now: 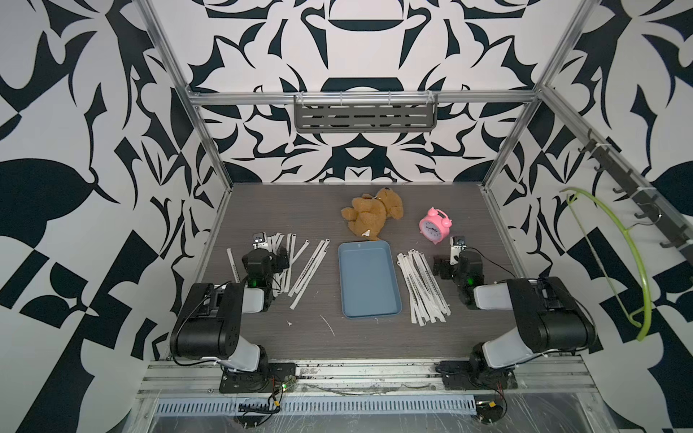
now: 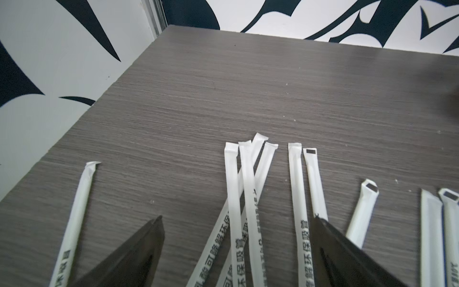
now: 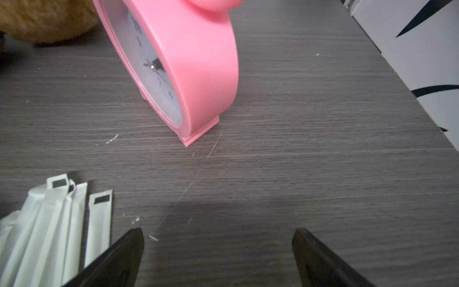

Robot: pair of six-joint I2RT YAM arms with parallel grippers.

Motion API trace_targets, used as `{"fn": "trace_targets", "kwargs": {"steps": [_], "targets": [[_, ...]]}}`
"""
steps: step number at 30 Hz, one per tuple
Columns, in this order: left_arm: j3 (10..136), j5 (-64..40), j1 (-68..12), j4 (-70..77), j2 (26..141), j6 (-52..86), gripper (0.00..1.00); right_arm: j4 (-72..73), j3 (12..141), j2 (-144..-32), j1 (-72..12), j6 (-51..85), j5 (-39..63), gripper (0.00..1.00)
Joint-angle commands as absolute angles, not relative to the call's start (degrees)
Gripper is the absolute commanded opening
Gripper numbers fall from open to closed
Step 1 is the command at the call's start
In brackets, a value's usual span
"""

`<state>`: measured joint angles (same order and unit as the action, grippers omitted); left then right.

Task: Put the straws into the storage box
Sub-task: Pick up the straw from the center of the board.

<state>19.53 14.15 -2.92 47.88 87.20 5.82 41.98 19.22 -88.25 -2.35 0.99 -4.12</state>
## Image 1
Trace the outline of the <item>pile straw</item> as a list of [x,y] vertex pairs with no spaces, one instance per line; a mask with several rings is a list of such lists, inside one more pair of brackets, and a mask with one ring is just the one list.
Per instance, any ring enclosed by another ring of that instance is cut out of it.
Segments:
[[292,304],[290,305],[291,310],[295,310],[298,306],[301,297],[307,289],[311,279],[319,269],[319,266],[327,253],[328,247],[330,246],[330,242],[330,239],[325,239],[319,243],[311,255],[308,263],[306,263],[304,269],[299,275],[296,283],[294,283],[292,286],[289,292],[289,296],[292,298]]
[[408,292],[411,324],[424,327],[427,324],[446,323],[451,315],[449,303],[426,256],[417,250],[410,250],[406,254],[397,254],[396,263]]

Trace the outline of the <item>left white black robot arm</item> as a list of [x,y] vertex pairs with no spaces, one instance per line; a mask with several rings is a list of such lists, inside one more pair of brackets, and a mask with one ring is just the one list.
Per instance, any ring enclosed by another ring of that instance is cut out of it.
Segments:
[[178,366],[213,363],[232,373],[269,375],[263,347],[241,336],[242,317],[266,312],[273,301],[275,276],[289,267],[287,250],[256,247],[242,257],[247,276],[239,283],[196,283],[182,306],[170,338]]

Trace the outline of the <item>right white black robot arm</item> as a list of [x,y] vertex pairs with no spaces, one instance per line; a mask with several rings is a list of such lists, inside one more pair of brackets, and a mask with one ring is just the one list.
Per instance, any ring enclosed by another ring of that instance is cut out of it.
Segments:
[[594,346],[597,329],[558,277],[510,278],[485,283],[482,254],[462,250],[454,258],[436,256],[432,273],[453,281],[471,310],[505,310],[515,327],[476,345],[465,374],[478,380],[505,373],[520,364],[553,353],[576,353]]

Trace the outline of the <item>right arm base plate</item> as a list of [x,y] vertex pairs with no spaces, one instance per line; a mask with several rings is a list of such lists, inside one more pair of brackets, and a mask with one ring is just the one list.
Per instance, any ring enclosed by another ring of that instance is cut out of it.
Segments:
[[517,388],[513,369],[493,370],[470,361],[440,361],[435,372],[448,391],[512,390]]

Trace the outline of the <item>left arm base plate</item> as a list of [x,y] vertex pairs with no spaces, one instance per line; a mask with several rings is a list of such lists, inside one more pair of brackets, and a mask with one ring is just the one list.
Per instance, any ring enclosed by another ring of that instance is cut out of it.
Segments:
[[282,389],[295,378],[297,364],[270,363],[256,372],[233,371],[222,368],[219,392],[222,394],[270,393]]

